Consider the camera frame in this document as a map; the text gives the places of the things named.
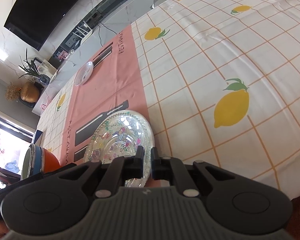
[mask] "gray ribbed grip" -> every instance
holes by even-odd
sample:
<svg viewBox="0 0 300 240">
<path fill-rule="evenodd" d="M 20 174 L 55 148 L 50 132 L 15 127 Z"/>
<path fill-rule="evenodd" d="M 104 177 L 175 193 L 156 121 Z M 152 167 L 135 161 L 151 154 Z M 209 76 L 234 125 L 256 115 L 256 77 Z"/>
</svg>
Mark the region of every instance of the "gray ribbed grip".
<svg viewBox="0 0 300 240">
<path fill-rule="evenodd" d="M 186 198 L 175 187 L 126 188 L 95 200 L 87 215 L 72 228 L 50 236 L 10 232 L 3 240 L 293 240 L 284 230 L 245 236 L 216 223 L 197 198 Z"/>
</svg>

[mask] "television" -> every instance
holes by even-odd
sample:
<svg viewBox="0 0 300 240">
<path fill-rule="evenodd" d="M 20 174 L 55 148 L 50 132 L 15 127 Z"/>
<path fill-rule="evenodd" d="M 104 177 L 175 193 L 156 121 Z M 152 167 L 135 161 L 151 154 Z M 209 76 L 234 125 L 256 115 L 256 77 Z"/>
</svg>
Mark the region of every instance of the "television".
<svg viewBox="0 0 300 240">
<path fill-rule="evenodd" d="M 39 51 L 77 1 L 16 0 L 4 26 Z"/>
</svg>

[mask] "wall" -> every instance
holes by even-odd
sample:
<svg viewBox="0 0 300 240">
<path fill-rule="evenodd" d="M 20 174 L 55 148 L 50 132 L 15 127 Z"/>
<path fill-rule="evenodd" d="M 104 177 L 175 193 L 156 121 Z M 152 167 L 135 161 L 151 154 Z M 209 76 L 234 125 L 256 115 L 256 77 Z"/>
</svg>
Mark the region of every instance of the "wall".
<svg viewBox="0 0 300 240">
<path fill-rule="evenodd" d="M 32 113 L 31 108 L 19 101 L 7 101 L 5 99 L 6 87 L 7 84 L 0 80 L 0 112 L 17 120 L 21 124 L 36 129 L 39 116 Z"/>
<path fill-rule="evenodd" d="M 23 74 L 23 71 L 18 68 L 21 63 L 20 56 L 25 59 L 26 48 L 28 48 L 28 58 L 49 59 L 72 29 L 102 0 L 79 0 L 63 17 L 39 52 L 4 28 L 15 1 L 0 0 L 0 49 L 8 54 L 8 58 L 4 62 L 0 61 L 0 79 L 6 83 L 17 82 L 20 84 L 27 81 L 26 78 L 18 80 L 18 77 Z"/>
</svg>

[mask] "tablecloth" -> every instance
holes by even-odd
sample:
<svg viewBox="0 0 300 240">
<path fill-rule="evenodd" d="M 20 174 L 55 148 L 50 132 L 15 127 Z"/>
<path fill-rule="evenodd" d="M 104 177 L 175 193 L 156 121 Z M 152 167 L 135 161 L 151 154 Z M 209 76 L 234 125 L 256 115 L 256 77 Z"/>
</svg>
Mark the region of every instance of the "tablecloth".
<svg viewBox="0 0 300 240">
<path fill-rule="evenodd" d="M 82 161 L 87 127 L 139 110 L 161 155 L 300 195 L 300 0 L 167 0 L 91 60 L 107 49 L 90 92 L 73 77 L 39 120 L 62 165 Z"/>
</svg>

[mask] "decorated glass plate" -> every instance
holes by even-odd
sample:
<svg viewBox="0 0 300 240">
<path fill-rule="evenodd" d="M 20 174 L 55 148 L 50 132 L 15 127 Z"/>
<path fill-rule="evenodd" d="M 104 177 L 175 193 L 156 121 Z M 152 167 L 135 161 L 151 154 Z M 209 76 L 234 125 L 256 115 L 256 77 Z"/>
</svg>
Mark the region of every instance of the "decorated glass plate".
<svg viewBox="0 0 300 240">
<path fill-rule="evenodd" d="M 102 163 L 111 163 L 116 157 L 135 155 L 139 145 L 145 149 L 143 178 L 131 179 L 126 186 L 143 187 L 150 175 L 154 136 L 148 121 L 135 111 L 119 111 L 105 119 L 93 134 L 83 160 L 98 159 Z"/>
</svg>

